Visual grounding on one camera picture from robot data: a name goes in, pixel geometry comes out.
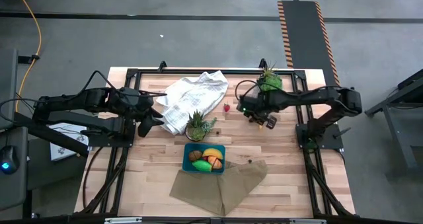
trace black and orange striped mat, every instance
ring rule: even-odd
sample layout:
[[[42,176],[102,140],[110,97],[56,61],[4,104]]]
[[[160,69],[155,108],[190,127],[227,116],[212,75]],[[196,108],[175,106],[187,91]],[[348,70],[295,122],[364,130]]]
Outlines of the black and orange striped mat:
[[[340,85],[317,2],[278,1],[288,68],[322,69],[327,85]]]

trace computer mouse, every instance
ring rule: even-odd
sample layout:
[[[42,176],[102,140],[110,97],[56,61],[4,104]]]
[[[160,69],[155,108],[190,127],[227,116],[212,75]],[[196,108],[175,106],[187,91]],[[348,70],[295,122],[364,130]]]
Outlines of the computer mouse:
[[[5,174],[13,174],[19,168],[17,148],[14,145],[6,145],[0,149],[0,169]]]

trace toy fruit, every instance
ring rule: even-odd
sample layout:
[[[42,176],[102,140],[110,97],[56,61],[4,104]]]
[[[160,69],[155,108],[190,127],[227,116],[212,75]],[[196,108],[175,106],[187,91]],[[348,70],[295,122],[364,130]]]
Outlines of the toy fruit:
[[[203,152],[203,156],[204,157],[205,156],[214,156],[214,157],[217,157],[218,159],[223,159],[222,152],[220,152],[218,149],[214,149],[214,148],[206,149]]]
[[[203,172],[212,171],[212,165],[207,161],[203,161],[203,160],[194,161],[192,165],[194,165],[194,167],[196,167],[196,169],[198,169],[199,171],[203,171]]]
[[[188,158],[190,159],[190,161],[196,161],[198,159],[201,159],[202,155],[203,153],[201,151],[191,151],[188,154]]]
[[[225,112],[228,112],[228,111],[229,111],[229,109],[231,109],[231,107],[230,107],[230,105],[229,105],[229,104],[224,104],[224,105],[223,105],[223,109],[224,109],[224,111],[225,111]]]
[[[222,162],[220,162],[220,160],[217,157],[209,156],[208,161],[211,164],[211,167],[213,167],[214,169],[222,168]]]

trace concrete floor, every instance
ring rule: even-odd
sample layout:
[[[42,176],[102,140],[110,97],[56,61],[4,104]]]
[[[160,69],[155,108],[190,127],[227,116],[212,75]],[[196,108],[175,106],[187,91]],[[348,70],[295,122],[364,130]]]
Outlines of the concrete floor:
[[[29,0],[38,12],[145,15],[277,16],[277,0]],[[325,17],[422,18],[421,0],[310,0]],[[19,0],[0,0],[0,9],[24,11]],[[30,73],[23,97],[74,93],[91,71],[111,66],[256,67],[260,58],[286,67],[278,22],[58,20],[41,19],[42,59]],[[394,86],[422,68],[423,24],[327,24],[341,84],[362,94],[364,108],[384,99]],[[0,48],[32,54],[38,35],[32,19],[0,19]],[[19,66],[19,77],[26,69]],[[96,79],[93,86],[103,86]],[[357,214],[423,222],[423,185],[388,181],[399,161],[383,116],[341,120],[346,170]],[[42,215],[71,213],[77,177],[38,190],[34,209]],[[19,218],[19,210],[0,219]]]

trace blue bowl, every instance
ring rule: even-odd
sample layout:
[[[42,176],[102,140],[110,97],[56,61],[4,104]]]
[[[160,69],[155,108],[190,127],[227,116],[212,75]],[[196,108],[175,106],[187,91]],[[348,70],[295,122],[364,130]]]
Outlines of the blue bowl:
[[[222,168],[220,169],[212,169],[211,172],[203,172],[199,171],[192,165],[192,162],[188,158],[188,154],[191,151],[201,151],[204,152],[208,148],[214,148],[218,149],[220,152],[222,152],[223,159],[222,162]],[[185,144],[184,149],[184,160],[182,162],[182,170],[185,172],[196,172],[196,173],[204,173],[204,174],[223,174],[223,171],[225,171],[225,147],[223,145],[211,145],[211,144],[200,144],[200,143],[187,143]]]

